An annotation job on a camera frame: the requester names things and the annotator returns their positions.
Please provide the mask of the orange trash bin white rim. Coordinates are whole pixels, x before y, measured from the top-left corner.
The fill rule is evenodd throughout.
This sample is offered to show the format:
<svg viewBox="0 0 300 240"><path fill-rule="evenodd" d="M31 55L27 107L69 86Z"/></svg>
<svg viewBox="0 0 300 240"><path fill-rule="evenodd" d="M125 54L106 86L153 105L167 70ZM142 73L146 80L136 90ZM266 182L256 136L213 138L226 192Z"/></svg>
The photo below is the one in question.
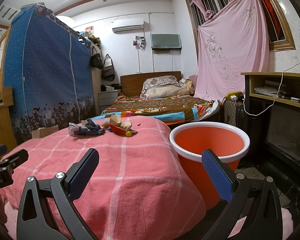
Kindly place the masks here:
<svg viewBox="0 0 300 240"><path fill-rule="evenodd" d="M220 122L194 122L173 129L170 143L208 210L221 199L231 199L231 189L222 169L236 170L249 151L247 133Z"/></svg>

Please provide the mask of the wooden cabinet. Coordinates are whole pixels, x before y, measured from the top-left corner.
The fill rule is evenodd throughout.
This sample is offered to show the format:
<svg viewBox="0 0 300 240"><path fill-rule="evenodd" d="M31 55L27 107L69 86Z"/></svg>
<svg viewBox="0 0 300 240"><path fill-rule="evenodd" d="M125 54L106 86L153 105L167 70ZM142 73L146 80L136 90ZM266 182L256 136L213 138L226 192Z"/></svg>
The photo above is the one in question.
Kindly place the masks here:
<svg viewBox="0 0 300 240"><path fill-rule="evenodd" d="M17 146L9 112L9 107L13 106L12 87L4 87L0 96L0 145L5 144L10 152Z"/></svg>

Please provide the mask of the cardboard box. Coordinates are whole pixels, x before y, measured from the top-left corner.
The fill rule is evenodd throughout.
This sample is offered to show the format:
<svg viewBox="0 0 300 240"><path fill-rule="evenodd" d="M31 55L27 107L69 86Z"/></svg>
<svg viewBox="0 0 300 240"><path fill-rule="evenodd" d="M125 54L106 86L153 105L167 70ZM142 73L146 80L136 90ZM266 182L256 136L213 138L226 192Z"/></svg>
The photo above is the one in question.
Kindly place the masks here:
<svg viewBox="0 0 300 240"><path fill-rule="evenodd" d="M33 139L41 139L48 135L51 135L59 130L58 125L52 127L41 127L37 130L32 131L32 138Z"/></svg>

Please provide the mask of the blue grey crumpled wrapper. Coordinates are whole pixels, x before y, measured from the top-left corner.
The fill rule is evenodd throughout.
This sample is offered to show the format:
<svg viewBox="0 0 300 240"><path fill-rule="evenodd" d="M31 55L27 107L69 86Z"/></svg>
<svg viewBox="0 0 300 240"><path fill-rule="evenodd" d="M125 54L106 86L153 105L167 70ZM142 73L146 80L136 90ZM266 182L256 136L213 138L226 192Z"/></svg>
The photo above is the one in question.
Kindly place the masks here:
<svg viewBox="0 0 300 240"><path fill-rule="evenodd" d="M103 135L106 131L99 125L93 122L93 120L83 120L81 125L69 123L68 133L70 136L79 135Z"/></svg>

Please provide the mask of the pink plaid quilt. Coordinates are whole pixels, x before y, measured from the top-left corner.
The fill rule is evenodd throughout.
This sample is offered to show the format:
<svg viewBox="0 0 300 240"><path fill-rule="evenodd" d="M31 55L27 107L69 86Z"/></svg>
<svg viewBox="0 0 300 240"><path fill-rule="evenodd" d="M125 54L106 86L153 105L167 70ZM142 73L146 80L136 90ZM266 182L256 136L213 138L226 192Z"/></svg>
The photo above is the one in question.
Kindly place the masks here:
<svg viewBox="0 0 300 240"><path fill-rule="evenodd" d="M75 207L99 239L175 239L205 216L205 202L182 168L170 141L170 128L150 116L130 118L131 137L106 132L70 136L62 129L20 145L28 161L0 193L18 208L29 176L49 179L66 171L90 148L100 160Z"/></svg>

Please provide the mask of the blue fabric wardrobe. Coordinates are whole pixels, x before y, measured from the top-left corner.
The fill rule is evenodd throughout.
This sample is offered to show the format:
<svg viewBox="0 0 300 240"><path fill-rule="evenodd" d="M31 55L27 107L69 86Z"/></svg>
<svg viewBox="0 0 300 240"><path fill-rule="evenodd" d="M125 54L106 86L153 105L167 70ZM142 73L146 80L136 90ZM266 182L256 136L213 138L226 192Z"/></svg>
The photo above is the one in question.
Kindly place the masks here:
<svg viewBox="0 0 300 240"><path fill-rule="evenodd" d="M4 86L11 87L10 117L18 144L39 128L95 115L91 42L34 3L12 21L4 62Z"/></svg>

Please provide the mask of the checkered bag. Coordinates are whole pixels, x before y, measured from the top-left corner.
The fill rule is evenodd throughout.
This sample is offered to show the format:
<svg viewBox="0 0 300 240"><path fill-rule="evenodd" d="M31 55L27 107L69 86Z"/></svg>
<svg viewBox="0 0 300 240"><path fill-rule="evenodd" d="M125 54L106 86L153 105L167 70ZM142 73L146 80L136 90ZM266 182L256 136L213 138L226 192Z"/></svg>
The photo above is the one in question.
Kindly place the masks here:
<svg viewBox="0 0 300 240"><path fill-rule="evenodd" d="M226 99L223 102L224 123L238 127L239 113L243 103Z"/></svg>

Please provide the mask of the colourful bed cover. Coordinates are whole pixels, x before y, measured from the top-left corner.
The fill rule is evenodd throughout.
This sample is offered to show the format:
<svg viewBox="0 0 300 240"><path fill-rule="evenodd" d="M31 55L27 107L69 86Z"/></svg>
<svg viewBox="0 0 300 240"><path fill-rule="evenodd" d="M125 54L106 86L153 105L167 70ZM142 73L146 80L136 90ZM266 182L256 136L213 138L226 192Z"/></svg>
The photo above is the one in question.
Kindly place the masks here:
<svg viewBox="0 0 300 240"><path fill-rule="evenodd" d="M190 95L174 95L157 99L129 98L121 94L111 106L102 111L94 120L111 115L121 117L150 116L167 125L203 121L218 113L219 101L205 101Z"/></svg>

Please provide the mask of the black handbag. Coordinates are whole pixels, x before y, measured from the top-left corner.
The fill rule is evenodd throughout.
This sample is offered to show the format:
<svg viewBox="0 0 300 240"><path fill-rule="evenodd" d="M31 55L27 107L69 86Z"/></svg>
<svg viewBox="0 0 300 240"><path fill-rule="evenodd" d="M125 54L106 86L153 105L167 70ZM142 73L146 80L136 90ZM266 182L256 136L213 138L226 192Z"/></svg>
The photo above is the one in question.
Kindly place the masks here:
<svg viewBox="0 0 300 240"><path fill-rule="evenodd" d="M101 58L101 54L96 50L94 46L92 46L92 50L91 50L90 66L100 70L103 68L103 61Z"/></svg>

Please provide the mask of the beige pillow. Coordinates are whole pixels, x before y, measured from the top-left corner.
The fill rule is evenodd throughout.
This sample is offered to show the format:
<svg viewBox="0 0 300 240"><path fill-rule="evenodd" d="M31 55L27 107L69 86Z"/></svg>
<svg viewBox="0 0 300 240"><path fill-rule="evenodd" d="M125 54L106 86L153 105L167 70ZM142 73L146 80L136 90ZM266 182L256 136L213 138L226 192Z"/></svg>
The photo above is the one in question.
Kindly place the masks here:
<svg viewBox="0 0 300 240"><path fill-rule="evenodd" d="M158 99L165 98L167 96L175 95L189 95L187 88L184 86L165 85L161 87L154 87L142 92L140 98L142 99Z"/></svg>

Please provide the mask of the yellow power strip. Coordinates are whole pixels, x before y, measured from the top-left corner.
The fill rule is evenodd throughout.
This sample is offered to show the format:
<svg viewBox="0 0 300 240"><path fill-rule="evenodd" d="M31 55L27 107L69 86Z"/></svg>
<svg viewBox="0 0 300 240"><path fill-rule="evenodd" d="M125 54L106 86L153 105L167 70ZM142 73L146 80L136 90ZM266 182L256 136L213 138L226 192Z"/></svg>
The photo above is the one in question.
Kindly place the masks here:
<svg viewBox="0 0 300 240"><path fill-rule="evenodd" d="M242 91L235 91L226 94L225 98L226 100L237 101L237 100L242 100L244 98L244 95Z"/></svg>

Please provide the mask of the wooden desk shelf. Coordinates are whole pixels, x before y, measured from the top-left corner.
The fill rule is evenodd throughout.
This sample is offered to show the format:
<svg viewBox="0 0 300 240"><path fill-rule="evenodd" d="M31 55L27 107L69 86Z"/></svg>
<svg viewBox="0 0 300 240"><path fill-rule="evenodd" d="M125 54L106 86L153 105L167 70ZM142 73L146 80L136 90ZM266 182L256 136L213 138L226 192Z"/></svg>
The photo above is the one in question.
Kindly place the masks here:
<svg viewBox="0 0 300 240"><path fill-rule="evenodd" d="M246 72L245 110L257 115L253 103L263 103L262 110L281 106L300 112L300 73Z"/></svg>

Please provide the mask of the white air conditioner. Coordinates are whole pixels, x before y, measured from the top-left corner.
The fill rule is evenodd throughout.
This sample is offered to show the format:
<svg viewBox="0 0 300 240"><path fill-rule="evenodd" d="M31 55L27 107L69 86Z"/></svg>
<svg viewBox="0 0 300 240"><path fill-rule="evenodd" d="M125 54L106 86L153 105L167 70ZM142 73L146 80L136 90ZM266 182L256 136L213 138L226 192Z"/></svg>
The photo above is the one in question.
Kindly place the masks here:
<svg viewBox="0 0 300 240"><path fill-rule="evenodd" d="M122 20L115 20L111 23L111 28L114 33L121 31L130 31L143 29L143 18L126 18Z"/></svg>

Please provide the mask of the pink hanging sheet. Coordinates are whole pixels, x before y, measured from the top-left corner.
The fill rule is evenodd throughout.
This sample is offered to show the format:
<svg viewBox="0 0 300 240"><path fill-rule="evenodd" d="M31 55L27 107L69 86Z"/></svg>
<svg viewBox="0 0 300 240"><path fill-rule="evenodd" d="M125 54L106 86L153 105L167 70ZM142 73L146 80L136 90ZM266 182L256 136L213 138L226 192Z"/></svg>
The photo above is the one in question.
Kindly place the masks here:
<svg viewBox="0 0 300 240"><path fill-rule="evenodd" d="M242 73L266 72L268 29L260 0L233 0L198 28L198 76L194 96L221 100L245 92Z"/></svg>

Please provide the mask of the green covered wall unit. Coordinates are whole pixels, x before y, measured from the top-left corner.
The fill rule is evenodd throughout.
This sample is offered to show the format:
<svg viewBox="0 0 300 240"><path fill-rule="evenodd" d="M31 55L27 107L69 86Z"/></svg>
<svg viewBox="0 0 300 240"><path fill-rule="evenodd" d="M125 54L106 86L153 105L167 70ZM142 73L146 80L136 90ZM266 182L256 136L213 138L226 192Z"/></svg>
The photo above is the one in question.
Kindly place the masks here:
<svg viewBox="0 0 300 240"><path fill-rule="evenodd" d="M179 34L151 34L151 48L158 49L181 49Z"/></svg>

